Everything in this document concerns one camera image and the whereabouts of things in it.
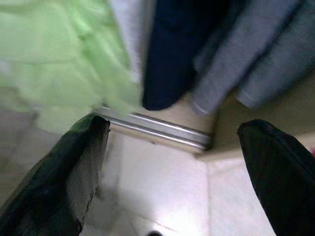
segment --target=clothing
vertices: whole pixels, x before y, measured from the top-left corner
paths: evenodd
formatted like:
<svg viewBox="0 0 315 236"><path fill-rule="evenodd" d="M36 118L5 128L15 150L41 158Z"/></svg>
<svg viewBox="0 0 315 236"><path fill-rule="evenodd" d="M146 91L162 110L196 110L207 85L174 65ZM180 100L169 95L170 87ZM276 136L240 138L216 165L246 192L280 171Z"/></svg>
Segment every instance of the clothing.
<svg viewBox="0 0 315 236"><path fill-rule="evenodd" d="M263 120L241 125L238 135L253 188L276 235L315 235L314 156Z"/></svg>
<svg viewBox="0 0 315 236"><path fill-rule="evenodd" d="M217 49L233 28L237 17L246 7L248 0L230 0L226 16L216 29L210 34L205 46L194 58L194 68L198 72L197 79L202 77L203 70L207 70L212 63Z"/></svg>
<svg viewBox="0 0 315 236"><path fill-rule="evenodd" d="M5 1L0 22L0 61L12 63L0 107L35 106L37 124L60 133L103 103L122 115L140 107L141 87L109 0Z"/></svg>
<svg viewBox="0 0 315 236"><path fill-rule="evenodd" d="M111 0L137 83L143 82L156 0Z"/></svg>
<svg viewBox="0 0 315 236"><path fill-rule="evenodd" d="M258 107L304 78L315 65L315 1L306 0L292 21L254 66L237 99Z"/></svg>
<svg viewBox="0 0 315 236"><path fill-rule="evenodd" d="M266 54L300 2L302 0L249 1L193 91L195 111L205 115L218 108Z"/></svg>
<svg viewBox="0 0 315 236"><path fill-rule="evenodd" d="M191 87L193 58L225 10L225 2L157 1L144 80L144 108L168 108Z"/></svg>
<svg viewBox="0 0 315 236"><path fill-rule="evenodd" d="M0 209L3 236L78 236L99 184L109 121L76 122Z"/></svg>

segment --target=fabric fold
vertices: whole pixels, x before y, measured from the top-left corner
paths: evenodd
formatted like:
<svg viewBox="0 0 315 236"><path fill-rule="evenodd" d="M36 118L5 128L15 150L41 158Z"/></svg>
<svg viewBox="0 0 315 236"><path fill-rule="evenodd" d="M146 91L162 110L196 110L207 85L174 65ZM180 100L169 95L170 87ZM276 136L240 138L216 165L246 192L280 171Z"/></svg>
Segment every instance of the fabric fold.
<svg viewBox="0 0 315 236"><path fill-rule="evenodd" d="M142 105L163 110L192 86L193 58L226 11L226 1L157 1Z"/></svg>
<svg viewBox="0 0 315 236"><path fill-rule="evenodd" d="M230 0L227 14L217 28L210 34L205 46L199 51L194 58L194 68L198 72L198 77L202 77L203 70L212 63L220 44L228 37L233 28L237 17L246 7L249 0Z"/></svg>
<svg viewBox="0 0 315 236"><path fill-rule="evenodd" d="M111 0L131 59L135 82L142 84L156 0Z"/></svg>
<svg viewBox="0 0 315 236"><path fill-rule="evenodd" d="M283 33L254 66L237 99L256 108L283 93L315 66L315 1L304 1Z"/></svg>
<svg viewBox="0 0 315 236"><path fill-rule="evenodd" d="M264 120L238 130L252 186L278 236L315 234L315 158Z"/></svg>
<svg viewBox="0 0 315 236"><path fill-rule="evenodd" d="M215 111L278 38L302 0L253 0L238 16L192 95L199 114Z"/></svg>
<svg viewBox="0 0 315 236"><path fill-rule="evenodd" d="M0 84L2 107L36 107L37 124L61 133L62 113L69 124L102 103L121 115L140 107L110 0L0 0L0 21L0 61L13 68Z"/></svg>

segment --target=gray towel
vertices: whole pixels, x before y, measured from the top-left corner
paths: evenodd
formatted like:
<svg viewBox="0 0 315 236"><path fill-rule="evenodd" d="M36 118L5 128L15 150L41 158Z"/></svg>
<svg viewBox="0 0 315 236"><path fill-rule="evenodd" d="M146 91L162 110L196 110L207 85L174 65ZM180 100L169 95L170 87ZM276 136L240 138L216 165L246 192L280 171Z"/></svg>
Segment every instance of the gray towel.
<svg viewBox="0 0 315 236"><path fill-rule="evenodd" d="M111 4L131 58L136 82L141 83L156 0L111 0Z"/></svg>
<svg viewBox="0 0 315 236"><path fill-rule="evenodd" d="M266 53L302 0L252 0L218 48L192 95L200 114L213 112Z"/></svg>
<svg viewBox="0 0 315 236"><path fill-rule="evenodd" d="M250 108L271 100L304 78L315 65L315 1L306 0L251 71L237 99Z"/></svg>
<svg viewBox="0 0 315 236"><path fill-rule="evenodd" d="M199 73L199 78L202 77L203 70L207 70L212 62L220 43L228 37L229 31L233 28L237 17L245 8L248 1L249 0L230 0L229 10L225 19L217 26L216 30L211 33L205 46L194 59L194 68Z"/></svg>

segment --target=white floor tile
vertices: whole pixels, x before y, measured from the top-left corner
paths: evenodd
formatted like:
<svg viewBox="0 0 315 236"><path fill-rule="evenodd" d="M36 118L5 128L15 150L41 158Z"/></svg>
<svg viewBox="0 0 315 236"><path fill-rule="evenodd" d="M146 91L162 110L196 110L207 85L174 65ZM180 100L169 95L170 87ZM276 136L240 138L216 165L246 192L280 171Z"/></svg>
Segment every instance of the white floor tile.
<svg viewBox="0 0 315 236"><path fill-rule="evenodd" d="M105 236L108 235L107 232L93 227L91 225L85 225L83 231L81 232L80 236Z"/></svg>
<svg viewBox="0 0 315 236"><path fill-rule="evenodd" d="M107 235L122 212L121 207L118 206L122 158L121 139L121 135L110 133L102 166L100 187L96 191L86 218L87 224L103 230Z"/></svg>
<svg viewBox="0 0 315 236"><path fill-rule="evenodd" d="M274 236L244 160L221 160L208 165L212 173L209 176L210 235Z"/></svg>
<svg viewBox="0 0 315 236"><path fill-rule="evenodd" d="M27 173L28 170L24 166L6 165L1 172L0 189L16 188Z"/></svg>
<svg viewBox="0 0 315 236"><path fill-rule="evenodd" d="M0 110L0 142L17 145L34 114Z"/></svg>
<svg viewBox="0 0 315 236"><path fill-rule="evenodd" d="M137 236L125 212L117 219L109 236Z"/></svg>
<svg viewBox="0 0 315 236"><path fill-rule="evenodd" d="M15 189L0 189L0 208L5 201L10 197Z"/></svg>
<svg viewBox="0 0 315 236"><path fill-rule="evenodd" d="M160 232L163 236L184 236L184 234L167 229L156 222L133 215L132 213L128 214L128 216L138 236L147 236L151 231Z"/></svg>
<svg viewBox="0 0 315 236"><path fill-rule="evenodd" d="M208 236L206 164L127 136L122 147L120 204L179 233Z"/></svg>
<svg viewBox="0 0 315 236"><path fill-rule="evenodd" d="M1 166L7 165L9 159L12 158L17 145L0 142L0 172Z"/></svg>
<svg viewBox="0 0 315 236"><path fill-rule="evenodd" d="M32 126L24 135L11 161L19 165L34 165L57 143L61 135Z"/></svg>

